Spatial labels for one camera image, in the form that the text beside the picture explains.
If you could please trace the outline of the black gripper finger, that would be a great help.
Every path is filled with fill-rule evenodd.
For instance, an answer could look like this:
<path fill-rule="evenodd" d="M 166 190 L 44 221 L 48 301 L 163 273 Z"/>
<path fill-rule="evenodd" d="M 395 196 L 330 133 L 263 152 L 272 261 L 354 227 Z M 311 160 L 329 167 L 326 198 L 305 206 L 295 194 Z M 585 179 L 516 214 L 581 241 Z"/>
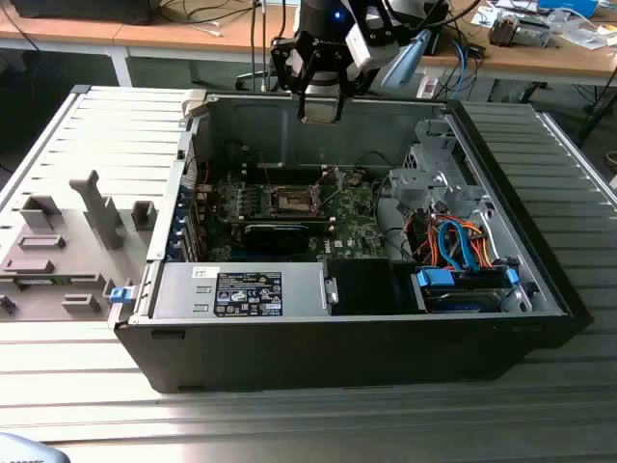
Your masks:
<path fill-rule="evenodd" d="M 353 80 L 348 78 L 346 69 L 338 72 L 338 96 L 336 99 L 335 117 L 333 119 L 334 123 L 340 120 L 345 101 L 357 95 L 364 95 L 369 90 L 378 72 L 378 69 L 370 69 L 367 72 L 361 71 Z"/>
<path fill-rule="evenodd" d="M 294 56 L 300 59 L 300 69 L 295 70 L 287 61 Z M 271 58 L 278 77 L 280 87 L 290 91 L 299 98 L 297 118 L 302 120 L 305 115 L 306 92 L 309 86 L 309 64 L 304 59 L 309 57 L 305 37 L 284 39 L 274 37 L 271 41 Z"/>

